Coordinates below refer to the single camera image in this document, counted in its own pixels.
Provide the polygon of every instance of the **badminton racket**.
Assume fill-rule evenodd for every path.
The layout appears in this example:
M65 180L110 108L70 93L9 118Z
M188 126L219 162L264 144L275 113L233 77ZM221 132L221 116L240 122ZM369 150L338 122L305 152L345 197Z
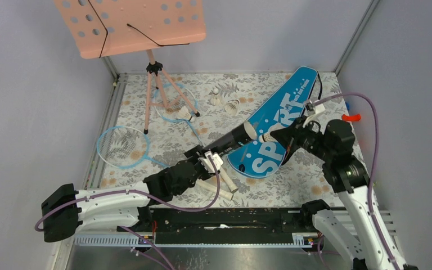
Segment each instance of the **badminton racket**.
M195 108L198 109L198 101L196 100L195 95L184 85L179 83L177 83L176 85L181 89L181 92L183 92L183 94L188 98L190 103L194 104ZM163 86L163 88L168 88L170 86L172 85L167 83ZM191 124L191 122L194 121L195 116L192 112L189 111L184 99L179 95L177 91L167 91L166 98L168 99L169 106L166 108L155 106L156 113L160 115L163 120L171 123L186 122L195 134L200 144L204 145L201 141L201 138L198 136L197 131ZM159 104L162 102L163 101L161 99L161 95L159 94L159 89L157 89L155 94L153 95L153 103Z
M97 141L97 153L112 167L128 169L149 160L167 168L168 165L148 157L150 139L136 128L117 126L107 129Z

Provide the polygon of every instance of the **floral tablecloth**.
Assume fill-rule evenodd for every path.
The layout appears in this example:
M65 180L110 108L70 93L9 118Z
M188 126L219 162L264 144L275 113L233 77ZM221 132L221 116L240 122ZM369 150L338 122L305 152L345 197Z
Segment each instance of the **floral tablecloth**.
M290 75L288 73L181 74L172 75L172 77L196 96L201 116L196 118L193 126L203 143L207 145L246 120L274 91L284 84ZM146 75L128 77L117 125L143 130L146 79ZM340 92L334 73L321 73L321 79L322 97ZM215 107L209 103L213 88L220 90L225 101L234 99L240 101L239 111L235 116L226 113L222 107ZM312 95L316 96L319 89L320 84L317 81ZM340 119L344 113L347 113L342 98L329 101L325 106L327 111L318 118L322 130L330 119ZM148 156L168 165L174 165L185 159L183 153L197 145L196 137L186 123L163 121L154 108L151 109L148 137L151 141ZM358 142L355 143L354 153L363 161ZM291 160L285 166L280 167L275 174L264 179L254 179L238 174L228 163L225 163L224 169L238 185L239 190L232 201L220 198L213 207L299 207L315 199L324 199L331 206L342 206L325 181L321 164L318 158L307 154L304 150L298 150ZM125 170L107 166L100 187L129 185L161 169L161 166L148 160ZM215 183L214 177L208 181ZM222 188L227 190L225 184L222 184ZM207 205L213 196L212 193L195 187L175 197L172 204L196 208Z

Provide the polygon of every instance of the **racket handle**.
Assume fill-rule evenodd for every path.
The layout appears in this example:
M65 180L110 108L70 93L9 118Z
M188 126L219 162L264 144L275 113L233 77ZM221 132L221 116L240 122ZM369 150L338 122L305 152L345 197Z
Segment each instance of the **racket handle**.
M213 185L210 184L210 183L206 183L206 182L204 182L204 181L201 180L201 179L198 179L198 180L196 181L196 184L197 184L198 186L204 188L205 190L211 191L211 192L214 193L214 194L216 194L216 191L218 190L217 187L213 186ZM232 194L232 193L230 193L230 192L227 192L226 190L219 189L219 196L225 198L226 200L231 201L232 198L233 198L233 196L234 196L234 194Z
M221 176L221 178L223 179L223 181L228 185L229 190L234 193L236 192L239 188L237 187L236 184L234 184L234 182L232 181L231 177L226 173L226 171L221 168L219 170L219 175Z

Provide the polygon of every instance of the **robotic arm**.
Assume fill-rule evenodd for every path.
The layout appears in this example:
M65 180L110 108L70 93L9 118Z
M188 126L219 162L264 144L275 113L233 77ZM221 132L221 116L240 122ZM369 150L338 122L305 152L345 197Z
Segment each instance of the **robotic arm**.
M318 108L307 109L309 113L312 112L311 116L296 118L289 127L266 133L260 140L277 141L286 149L283 165L299 148L324 161L323 174L346 207L360 242L338 222L330 207L322 200L304 204L301 210L304 220L301 221L307 227L321 231L344 260L350 262L351 269L417 269L406 264L385 226L382 225L383 238L376 233L367 202L369 176L363 164L352 155L355 136L350 124L338 119L332 120L327 124L325 133L322 133L320 124L313 121ZM42 203L42 214L46 215L59 205L76 199L79 202L68 205L44 220L44 240L60 241L84 228L88 230L135 225L145 215L149 215L145 211L148 209L146 206L159 202L129 192L130 190L143 191L163 201L171 201L173 196L181 195L188 188L194 187L197 179L211 177L210 172L214 172L214 169L208 166L208 158L218 160L219 155L227 154L256 138L254 128L244 122L209 146L203 148L198 145L185 152L186 160L150 175L142 182L105 190L79 191L75 191L72 184L63 185ZM221 163L216 164L219 170ZM102 193L108 195L108 192L113 192L112 196L98 196ZM374 215L381 220L376 205ZM392 247L395 262L389 260L382 241Z

